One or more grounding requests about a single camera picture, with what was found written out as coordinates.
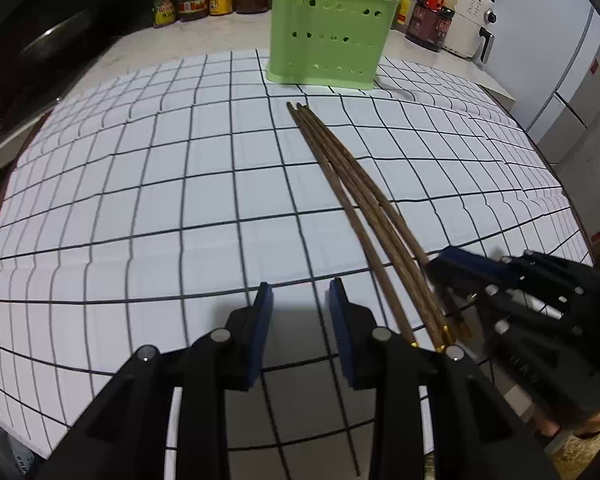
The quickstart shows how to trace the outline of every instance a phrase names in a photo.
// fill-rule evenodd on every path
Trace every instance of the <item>chopstick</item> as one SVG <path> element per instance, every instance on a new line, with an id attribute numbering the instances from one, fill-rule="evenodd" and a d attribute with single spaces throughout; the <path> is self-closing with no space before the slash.
<path id="1" fill-rule="evenodd" d="M 369 236 L 367 235 L 360 218 L 356 214 L 355 209 L 351 205 L 349 198 L 347 197 L 344 189 L 342 188 L 342 184 L 340 183 L 336 173 L 333 171 L 333 168 L 329 165 L 329 162 L 325 158 L 324 154 L 320 150 L 318 139 L 314 136 L 312 132 L 311 126 L 306 121 L 306 119 L 301 116 L 298 111 L 296 111 L 291 103 L 287 102 L 286 107 L 289 110 L 289 113 L 293 117 L 294 121 L 298 125 L 302 136 L 306 140 L 306 143 L 309 145 L 309 149 L 311 149 L 314 157 L 318 161 L 324 176 L 326 177 L 328 183 L 333 190 L 333 193 L 336 195 L 336 198 L 340 202 L 340 205 L 344 209 L 347 218 L 353 228 L 353 231 L 358 236 L 358 240 L 360 240 L 360 245 L 365 253 L 366 259 L 369 261 L 369 266 L 373 270 L 376 278 L 378 279 L 378 283 L 380 288 L 382 289 L 382 293 L 389 304 L 389 308 L 394 313 L 394 317 L 396 323 L 398 325 L 398 329 L 400 330 L 400 334 L 412 345 L 417 346 L 415 336 L 413 335 L 413 330 L 411 329 L 411 325 L 409 324 L 409 320 L 407 319 L 404 311 L 402 310 L 402 305 L 400 304 L 400 299 L 395 292 L 394 286 L 389 279 L 389 276 L 386 273 L 386 269 L 376 253 L 376 249 L 374 248 Z"/>
<path id="2" fill-rule="evenodd" d="M 368 190 L 369 193 L 366 194 L 366 200 L 369 203 L 373 204 L 374 206 L 380 205 L 380 207 L 385 212 L 388 219 L 398 229 L 400 236 L 402 236 L 404 241 L 407 243 L 407 247 L 411 250 L 411 252 L 416 257 L 416 261 L 420 265 L 421 270 L 419 270 L 417 268 L 417 266 L 411 259 L 411 255 L 404 249 L 404 245 L 402 244 L 402 241 L 397 237 L 397 235 L 395 235 L 394 230 L 392 229 L 389 222 L 386 221 L 385 216 L 382 214 L 379 216 L 379 221 L 381 221 L 382 227 L 389 231 L 389 234 L 388 234 L 389 242 L 392 244 L 392 247 L 396 248 L 398 251 L 398 254 L 396 254 L 396 257 L 400 258 L 401 262 L 404 265 L 404 266 L 396 266 L 394 263 L 395 269 L 398 272 L 398 276 L 400 277 L 400 280 L 405 285 L 405 288 L 407 288 L 407 291 L 410 293 L 410 296 L 412 296 L 411 299 L 413 300 L 414 304 L 416 304 L 417 302 L 416 302 L 416 299 L 413 297 L 413 294 L 410 291 L 410 286 L 415 286 L 416 289 L 419 289 L 422 292 L 422 296 L 424 296 L 424 297 L 420 298 L 420 299 L 421 299 L 421 301 L 424 301 L 424 303 L 429 306 L 427 311 L 430 312 L 430 314 L 432 315 L 432 319 L 430 320 L 430 325 L 433 326 L 435 324 L 437 326 L 438 330 L 442 330 L 443 333 L 448 335 L 448 336 L 445 336 L 444 339 L 446 340 L 446 343 L 451 344 L 453 342 L 453 338 L 451 337 L 451 334 L 450 334 L 449 325 L 446 322 L 446 319 L 443 316 L 443 314 L 440 312 L 440 309 L 438 308 L 438 304 L 435 300 L 435 297 L 423 277 L 423 272 L 424 272 L 424 269 L 426 268 L 427 263 L 429 262 L 429 258 L 425 254 L 425 252 L 422 249 L 422 247 L 420 246 L 420 244 L 417 242 L 413 233 L 411 233 L 411 230 L 409 229 L 406 222 L 404 221 L 404 218 L 398 214 L 395 207 L 392 206 L 391 203 L 387 200 L 386 196 L 382 193 L 382 191 L 378 187 L 378 185 L 371 179 L 371 177 L 368 176 L 366 171 L 362 168 L 362 166 L 360 166 L 360 163 L 353 157 L 353 155 L 351 155 L 349 153 L 349 150 L 346 149 L 346 147 L 333 134 L 333 132 L 328 129 L 328 127 L 320 120 L 320 118 L 318 116 L 316 116 L 311 110 L 309 110 L 308 107 L 305 107 L 302 105 L 298 105 L 298 107 L 304 113 L 307 113 L 311 116 L 312 120 L 316 123 L 318 129 L 324 134 L 324 136 L 327 137 L 327 142 L 330 143 L 331 145 L 333 145 L 334 149 L 337 150 L 337 152 L 339 152 L 339 155 L 341 157 L 343 164 L 345 166 L 348 165 L 350 168 L 350 172 L 352 174 L 355 174 L 359 178 L 359 180 L 361 181 L 358 184 L 359 187 L 361 187 L 362 189 Z M 393 259 L 391 258 L 391 255 L 389 254 L 391 249 L 389 251 L 385 247 L 383 247 L 383 249 L 385 250 L 385 252 L 387 252 L 387 255 L 390 257 L 390 259 L 393 262 Z M 411 276 L 415 283 L 410 282 L 410 284 L 408 286 L 407 282 L 409 281 L 409 278 L 405 277 L 405 273 L 408 276 Z M 424 316 L 423 316 L 422 313 L 420 312 L 420 317 L 422 318 L 423 322 L 426 324 L 425 317 L 429 317 L 429 316 L 427 314 L 424 314 Z"/>
<path id="3" fill-rule="evenodd" d="M 317 149 L 322 151 L 322 155 L 330 163 L 332 171 L 341 179 L 350 195 L 358 204 L 366 221 L 373 229 L 382 248 L 394 265 L 400 281 L 410 295 L 433 345 L 437 350 L 442 350 L 447 344 L 453 342 L 453 338 L 449 333 L 446 320 L 442 316 L 431 290 L 413 262 L 411 255 L 404 247 L 400 237 L 396 234 L 391 222 L 389 222 L 388 216 L 391 215 L 393 218 L 398 219 L 397 213 L 358 162 L 308 107 L 298 105 L 298 110 L 295 110 L 295 113 L 292 115 L 295 119 L 299 116 L 309 125 L 311 129 L 310 135 L 318 141 Z M 376 196 L 382 197 L 384 207 L 379 207 L 380 201 Z M 388 210 L 391 210 L 389 215 L 385 213 Z M 417 242 L 406 224 L 402 222 L 401 225 L 401 231 L 406 234 L 407 238 L 411 239 L 414 246 L 417 246 Z M 426 256 L 424 252 L 420 249 L 418 253 L 420 255 L 419 259 L 425 262 Z M 395 317 L 405 316 L 401 308 L 396 312 L 392 306 L 392 312 Z"/>

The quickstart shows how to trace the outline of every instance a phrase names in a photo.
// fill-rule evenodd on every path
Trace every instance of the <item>white refrigerator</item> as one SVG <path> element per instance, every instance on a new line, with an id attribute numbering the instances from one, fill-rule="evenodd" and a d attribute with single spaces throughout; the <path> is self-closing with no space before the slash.
<path id="1" fill-rule="evenodd" d="M 496 0 L 485 70 L 510 113 L 558 164 L 600 110 L 600 17 L 588 0 Z"/>

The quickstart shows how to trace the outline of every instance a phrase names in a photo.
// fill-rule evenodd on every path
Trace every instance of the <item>white air fryer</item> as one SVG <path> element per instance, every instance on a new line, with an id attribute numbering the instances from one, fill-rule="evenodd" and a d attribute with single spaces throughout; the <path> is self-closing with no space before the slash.
<path id="1" fill-rule="evenodd" d="M 493 34 L 488 31 L 488 27 L 496 21 L 494 2 L 495 0 L 458 0 L 456 15 L 442 48 L 460 57 L 475 56 L 476 61 L 486 63 L 493 46 Z"/>

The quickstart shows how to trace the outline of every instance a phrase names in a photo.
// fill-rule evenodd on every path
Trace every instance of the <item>grid paper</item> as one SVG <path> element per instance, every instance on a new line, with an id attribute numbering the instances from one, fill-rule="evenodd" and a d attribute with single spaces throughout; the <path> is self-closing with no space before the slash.
<path id="1" fill-rule="evenodd" d="M 221 52 L 112 79 L 61 102 L 19 158 L 0 210 L 0 422 L 43 455 L 133 350 L 192 344 L 267 281 L 263 371 L 226 394 L 232 478 L 366 476 L 374 393 L 341 374 L 330 280 L 397 327 L 286 101 L 330 127 L 430 256 L 453 244 L 590 264 L 560 183 L 474 83 L 382 58 L 369 91 L 279 85 L 267 58 Z"/>

